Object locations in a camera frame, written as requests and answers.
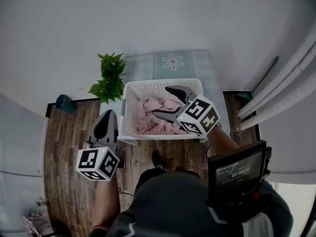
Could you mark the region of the person's dark grey shirt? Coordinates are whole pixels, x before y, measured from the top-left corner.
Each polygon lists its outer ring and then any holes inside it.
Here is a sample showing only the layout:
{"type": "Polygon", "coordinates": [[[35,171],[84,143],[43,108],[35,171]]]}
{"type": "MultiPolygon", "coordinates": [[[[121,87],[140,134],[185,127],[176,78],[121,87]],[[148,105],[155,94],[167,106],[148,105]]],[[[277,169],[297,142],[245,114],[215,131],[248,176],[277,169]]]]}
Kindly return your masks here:
{"type": "Polygon", "coordinates": [[[288,237],[293,216],[284,199],[264,183],[260,195],[272,195],[267,212],[231,223],[206,205],[208,188],[192,172],[149,169],[140,176],[131,206],[120,211],[109,231],[89,237],[288,237]]]}

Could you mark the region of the person's left forearm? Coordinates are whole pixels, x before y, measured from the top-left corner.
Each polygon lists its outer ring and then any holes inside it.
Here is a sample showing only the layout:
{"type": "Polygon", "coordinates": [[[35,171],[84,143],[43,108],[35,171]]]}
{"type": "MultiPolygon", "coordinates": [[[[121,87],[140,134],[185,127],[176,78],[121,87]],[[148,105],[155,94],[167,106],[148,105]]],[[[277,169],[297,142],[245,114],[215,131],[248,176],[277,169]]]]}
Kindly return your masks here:
{"type": "Polygon", "coordinates": [[[120,214],[119,187],[116,175],[111,181],[98,181],[92,210],[93,229],[109,231],[120,214]]]}

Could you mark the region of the white plastic laundry basket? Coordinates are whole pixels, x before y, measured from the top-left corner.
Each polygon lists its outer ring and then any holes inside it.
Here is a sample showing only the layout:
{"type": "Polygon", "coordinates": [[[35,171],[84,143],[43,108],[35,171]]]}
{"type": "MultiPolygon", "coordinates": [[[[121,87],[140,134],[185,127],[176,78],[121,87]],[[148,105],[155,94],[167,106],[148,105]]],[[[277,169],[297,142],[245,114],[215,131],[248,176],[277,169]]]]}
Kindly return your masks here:
{"type": "Polygon", "coordinates": [[[128,82],[124,87],[121,104],[121,115],[119,122],[119,132],[123,136],[129,136],[136,140],[185,140],[199,139],[202,143],[206,136],[196,134],[186,135],[139,135],[137,132],[135,111],[137,104],[145,97],[155,97],[158,99],[176,97],[165,90],[166,86],[181,85],[187,86],[196,94],[203,94],[202,84],[199,79],[155,79],[128,82]]]}

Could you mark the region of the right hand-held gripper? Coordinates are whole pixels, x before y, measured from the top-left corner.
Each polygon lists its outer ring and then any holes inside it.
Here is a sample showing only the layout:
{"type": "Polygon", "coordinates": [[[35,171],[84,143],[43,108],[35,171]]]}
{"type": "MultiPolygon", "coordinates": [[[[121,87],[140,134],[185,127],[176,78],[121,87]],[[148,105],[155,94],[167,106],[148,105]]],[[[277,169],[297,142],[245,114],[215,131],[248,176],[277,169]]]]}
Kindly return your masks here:
{"type": "Polygon", "coordinates": [[[177,123],[189,133],[207,135],[219,122],[219,113],[212,101],[187,86],[171,85],[165,90],[176,96],[184,104],[189,104],[182,112],[182,107],[175,111],[154,110],[152,114],[169,123],[177,123]]]}

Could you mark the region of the green potted plant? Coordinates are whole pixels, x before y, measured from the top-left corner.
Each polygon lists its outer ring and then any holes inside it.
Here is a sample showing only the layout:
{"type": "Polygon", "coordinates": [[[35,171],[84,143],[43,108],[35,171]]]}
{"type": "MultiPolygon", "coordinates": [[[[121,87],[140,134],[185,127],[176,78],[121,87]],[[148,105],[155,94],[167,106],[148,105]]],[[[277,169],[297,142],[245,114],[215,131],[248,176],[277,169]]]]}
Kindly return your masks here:
{"type": "Polygon", "coordinates": [[[101,103],[108,104],[109,101],[121,100],[124,83],[122,76],[126,75],[124,69],[126,61],[122,59],[122,54],[98,54],[101,62],[101,79],[93,84],[88,93],[100,99],[101,103]]]}

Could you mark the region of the pale green flower tablecloth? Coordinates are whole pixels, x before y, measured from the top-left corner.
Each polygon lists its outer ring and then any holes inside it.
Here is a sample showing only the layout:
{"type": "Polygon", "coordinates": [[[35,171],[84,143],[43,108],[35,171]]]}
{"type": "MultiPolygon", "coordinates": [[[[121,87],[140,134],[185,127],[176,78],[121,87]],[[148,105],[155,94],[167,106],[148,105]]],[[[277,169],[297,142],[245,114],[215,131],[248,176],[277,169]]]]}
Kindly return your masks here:
{"type": "MultiPolygon", "coordinates": [[[[227,134],[230,133],[222,87],[209,51],[169,51],[129,57],[126,59],[124,72],[126,73],[124,85],[131,81],[142,80],[199,79],[203,95],[215,104],[219,112],[222,130],[227,134]]],[[[121,109],[116,113],[120,119],[121,109]]],[[[129,144],[138,144],[136,139],[123,136],[120,132],[118,139],[129,144]]]]}

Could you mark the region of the black round stand base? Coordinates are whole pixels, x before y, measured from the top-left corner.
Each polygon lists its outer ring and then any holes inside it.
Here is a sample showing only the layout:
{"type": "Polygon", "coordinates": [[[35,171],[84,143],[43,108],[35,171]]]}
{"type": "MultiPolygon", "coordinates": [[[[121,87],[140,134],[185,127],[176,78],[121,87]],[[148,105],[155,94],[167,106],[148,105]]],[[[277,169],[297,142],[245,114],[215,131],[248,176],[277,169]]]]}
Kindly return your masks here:
{"type": "Polygon", "coordinates": [[[72,237],[70,229],[62,221],[55,220],[52,226],[54,228],[53,232],[41,237],[72,237]]]}

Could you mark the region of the black field monitor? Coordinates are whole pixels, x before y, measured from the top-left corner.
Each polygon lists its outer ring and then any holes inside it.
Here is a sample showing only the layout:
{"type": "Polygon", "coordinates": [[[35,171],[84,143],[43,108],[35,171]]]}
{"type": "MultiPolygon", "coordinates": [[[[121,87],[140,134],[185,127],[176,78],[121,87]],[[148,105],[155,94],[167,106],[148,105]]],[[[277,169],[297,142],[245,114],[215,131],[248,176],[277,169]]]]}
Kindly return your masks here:
{"type": "Polygon", "coordinates": [[[264,140],[207,159],[209,206],[235,202],[260,188],[271,171],[272,148],[264,140]]]}

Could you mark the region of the person's right forearm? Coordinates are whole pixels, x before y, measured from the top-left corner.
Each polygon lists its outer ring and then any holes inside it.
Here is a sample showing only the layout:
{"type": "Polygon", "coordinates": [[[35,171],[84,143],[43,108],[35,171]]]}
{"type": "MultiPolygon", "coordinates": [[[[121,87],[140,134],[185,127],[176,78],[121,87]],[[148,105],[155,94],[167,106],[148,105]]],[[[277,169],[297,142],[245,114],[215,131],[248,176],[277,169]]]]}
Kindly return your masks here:
{"type": "Polygon", "coordinates": [[[211,156],[227,154],[239,148],[239,145],[218,125],[213,127],[207,138],[210,144],[211,156]]]}

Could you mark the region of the dark teal plastic object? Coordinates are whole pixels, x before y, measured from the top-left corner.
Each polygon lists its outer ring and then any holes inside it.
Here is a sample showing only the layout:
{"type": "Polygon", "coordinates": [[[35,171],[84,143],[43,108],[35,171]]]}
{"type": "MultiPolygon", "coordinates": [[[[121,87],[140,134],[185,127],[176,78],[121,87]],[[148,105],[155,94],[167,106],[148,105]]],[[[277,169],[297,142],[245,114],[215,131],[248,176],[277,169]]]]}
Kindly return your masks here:
{"type": "Polygon", "coordinates": [[[252,100],[252,97],[246,93],[237,93],[234,95],[234,98],[240,102],[248,103],[252,100]]]}
{"type": "Polygon", "coordinates": [[[56,99],[55,106],[68,114],[73,114],[76,111],[76,106],[67,95],[60,95],[56,99]]]}

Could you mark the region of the person's left shoe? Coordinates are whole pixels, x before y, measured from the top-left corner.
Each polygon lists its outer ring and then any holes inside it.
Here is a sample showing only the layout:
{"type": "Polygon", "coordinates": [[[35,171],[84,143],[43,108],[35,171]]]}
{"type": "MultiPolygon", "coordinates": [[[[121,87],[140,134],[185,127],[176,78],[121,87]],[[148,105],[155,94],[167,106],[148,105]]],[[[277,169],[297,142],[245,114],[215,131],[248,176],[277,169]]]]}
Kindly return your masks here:
{"type": "Polygon", "coordinates": [[[163,159],[158,150],[154,150],[152,152],[152,163],[155,168],[164,170],[163,159]]]}

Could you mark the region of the pink clothes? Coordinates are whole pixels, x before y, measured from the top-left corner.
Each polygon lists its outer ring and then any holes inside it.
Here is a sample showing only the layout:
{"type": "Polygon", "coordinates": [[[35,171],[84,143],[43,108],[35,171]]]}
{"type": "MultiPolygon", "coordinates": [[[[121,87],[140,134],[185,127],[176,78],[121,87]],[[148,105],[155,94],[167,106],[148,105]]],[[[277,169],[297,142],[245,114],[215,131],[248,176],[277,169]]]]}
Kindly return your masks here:
{"type": "Polygon", "coordinates": [[[182,107],[179,100],[171,98],[143,98],[137,103],[135,110],[135,123],[138,134],[141,135],[184,135],[186,131],[180,126],[168,121],[161,120],[153,115],[154,110],[175,111],[182,107]]]}

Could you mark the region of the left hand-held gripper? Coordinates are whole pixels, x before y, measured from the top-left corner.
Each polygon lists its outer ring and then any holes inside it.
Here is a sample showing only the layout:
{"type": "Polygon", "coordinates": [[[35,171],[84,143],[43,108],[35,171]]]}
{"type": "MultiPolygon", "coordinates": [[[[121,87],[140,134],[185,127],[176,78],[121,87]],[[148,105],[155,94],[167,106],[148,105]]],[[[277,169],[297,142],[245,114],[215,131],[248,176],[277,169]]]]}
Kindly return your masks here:
{"type": "Polygon", "coordinates": [[[125,149],[119,149],[118,120],[113,110],[100,115],[89,129],[90,148],[78,151],[76,171],[91,181],[110,181],[118,168],[125,168],[125,149]]]}

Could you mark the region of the frosted glass partition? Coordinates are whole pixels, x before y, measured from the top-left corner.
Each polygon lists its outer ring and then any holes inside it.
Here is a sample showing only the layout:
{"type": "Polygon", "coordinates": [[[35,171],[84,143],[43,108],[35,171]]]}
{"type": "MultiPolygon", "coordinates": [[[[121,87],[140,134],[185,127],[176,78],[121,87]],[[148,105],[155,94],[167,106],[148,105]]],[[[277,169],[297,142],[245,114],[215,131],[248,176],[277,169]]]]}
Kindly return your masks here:
{"type": "Polygon", "coordinates": [[[0,236],[28,237],[22,217],[47,213],[43,151],[47,119],[0,93],[0,236]]]}

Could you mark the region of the white pipe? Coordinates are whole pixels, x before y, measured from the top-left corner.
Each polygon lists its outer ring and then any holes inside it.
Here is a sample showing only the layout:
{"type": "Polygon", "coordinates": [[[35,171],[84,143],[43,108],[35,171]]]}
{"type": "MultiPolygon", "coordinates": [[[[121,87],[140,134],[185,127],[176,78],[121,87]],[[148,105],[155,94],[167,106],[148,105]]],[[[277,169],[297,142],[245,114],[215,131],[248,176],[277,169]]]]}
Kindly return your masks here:
{"type": "Polygon", "coordinates": [[[275,78],[272,79],[249,103],[241,108],[237,114],[243,119],[254,112],[254,107],[259,104],[269,93],[271,93],[281,82],[297,67],[303,58],[311,50],[316,42],[316,26],[313,26],[309,34],[305,37],[297,51],[293,54],[287,64],[281,69],[275,78]]]}
{"type": "Polygon", "coordinates": [[[310,95],[313,91],[316,90],[316,80],[311,80],[309,78],[305,83],[298,86],[296,89],[291,91],[286,97],[278,101],[272,107],[267,110],[262,111],[253,118],[250,118],[239,125],[240,130],[246,130],[250,127],[253,127],[267,119],[270,119],[277,114],[287,110],[294,104],[303,100],[305,97],[310,95]]]}

